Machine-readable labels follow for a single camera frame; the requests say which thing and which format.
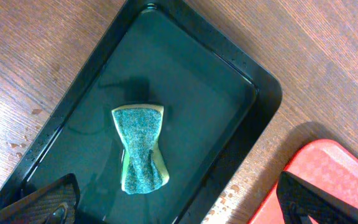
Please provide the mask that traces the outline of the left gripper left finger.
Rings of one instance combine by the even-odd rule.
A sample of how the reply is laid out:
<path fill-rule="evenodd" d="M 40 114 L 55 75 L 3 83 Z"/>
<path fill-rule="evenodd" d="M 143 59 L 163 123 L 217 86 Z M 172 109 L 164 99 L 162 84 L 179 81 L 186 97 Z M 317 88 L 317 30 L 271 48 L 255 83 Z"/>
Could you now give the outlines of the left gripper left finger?
<path fill-rule="evenodd" d="M 67 174 L 1 209 L 0 223 L 74 223 L 79 201 L 76 177 Z"/>

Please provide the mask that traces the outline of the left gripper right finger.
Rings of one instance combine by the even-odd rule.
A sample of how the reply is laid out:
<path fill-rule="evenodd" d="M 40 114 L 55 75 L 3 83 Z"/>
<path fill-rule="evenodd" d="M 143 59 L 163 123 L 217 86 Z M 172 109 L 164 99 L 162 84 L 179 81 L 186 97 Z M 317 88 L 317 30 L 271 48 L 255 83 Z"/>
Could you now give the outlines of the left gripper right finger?
<path fill-rule="evenodd" d="M 358 224 L 358 208 L 290 172 L 280 174 L 276 194 L 285 223 Z"/>

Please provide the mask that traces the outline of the green yellow sponge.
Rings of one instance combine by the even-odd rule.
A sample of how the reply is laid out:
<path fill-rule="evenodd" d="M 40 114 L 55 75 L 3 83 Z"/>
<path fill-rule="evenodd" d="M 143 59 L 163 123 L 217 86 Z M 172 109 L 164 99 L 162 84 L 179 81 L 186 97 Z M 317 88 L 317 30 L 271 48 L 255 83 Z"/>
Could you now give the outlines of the green yellow sponge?
<path fill-rule="evenodd" d="M 167 184 L 170 176 L 158 146 L 164 107 L 124 105 L 111 114 L 124 146 L 121 190 L 129 195 L 148 194 Z"/>

